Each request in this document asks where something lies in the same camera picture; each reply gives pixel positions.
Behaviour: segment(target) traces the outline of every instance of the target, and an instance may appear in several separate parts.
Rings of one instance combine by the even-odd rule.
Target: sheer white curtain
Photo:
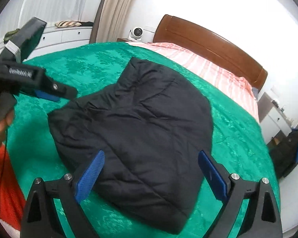
[[[115,42],[121,35],[132,0],[105,0],[96,42]]]

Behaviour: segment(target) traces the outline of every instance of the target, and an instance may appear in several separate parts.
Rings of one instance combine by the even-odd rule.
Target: white nightstand
[[[266,144],[280,131],[285,136],[288,136],[291,132],[291,123],[288,121],[286,115],[274,106],[272,99],[266,93],[258,101],[258,111],[261,133]]]

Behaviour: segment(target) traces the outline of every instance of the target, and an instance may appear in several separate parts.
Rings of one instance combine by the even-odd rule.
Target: brown headboard
[[[153,42],[174,43],[189,49],[236,76],[245,77],[259,90],[268,75],[258,62],[230,41],[206,28],[174,16],[166,14],[162,18]]]

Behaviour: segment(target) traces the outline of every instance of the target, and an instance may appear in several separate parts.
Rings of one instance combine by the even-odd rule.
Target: metal bolt
[[[263,178],[263,179],[262,179],[262,182],[263,182],[264,184],[268,184],[268,183],[269,183],[269,180],[268,180],[267,178]]]
[[[234,179],[234,180],[238,180],[240,178],[240,176],[238,174],[231,174],[231,177]]]
[[[72,179],[72,177],[73,176],[70,173],[64,175],[65,180],[70,180],[70,179]]]
[[[42,181],[41,178],[35,178],[34,183],[35,183],[35,184],[39,184],[41,181]]]

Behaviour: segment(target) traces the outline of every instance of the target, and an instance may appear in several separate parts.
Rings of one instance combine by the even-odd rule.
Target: green blanket
[[[40,56],[27,63],[45,67],[48,75],[75,86],[79,96],[84,96],[115,83],[132,56],[166,65],[191,81],[211,103],[214,158],[230,173],[238,173],[243,179],[258,181],[267,177],[279,203],[278,182],[258,123],[221,91],[177,63],[153,51],[125,43],[86,45]],[[25,196],[36,177],[53,180],[67,172],[56,152],[47,121],[48,112],[66,103],[63,99],[55,103],[24,95],[18,97],[15,121],[9,129],[8,150]],[[95,193],[81,205],[101,238],[202,237],[222,206],[204,180],[196,207],[183,231],[176,236],[123,215]],[[230,237],[236,237],[246,207],[245,201]],[[66,235],[74,237],[59,200],[56,200],[56,208]]]

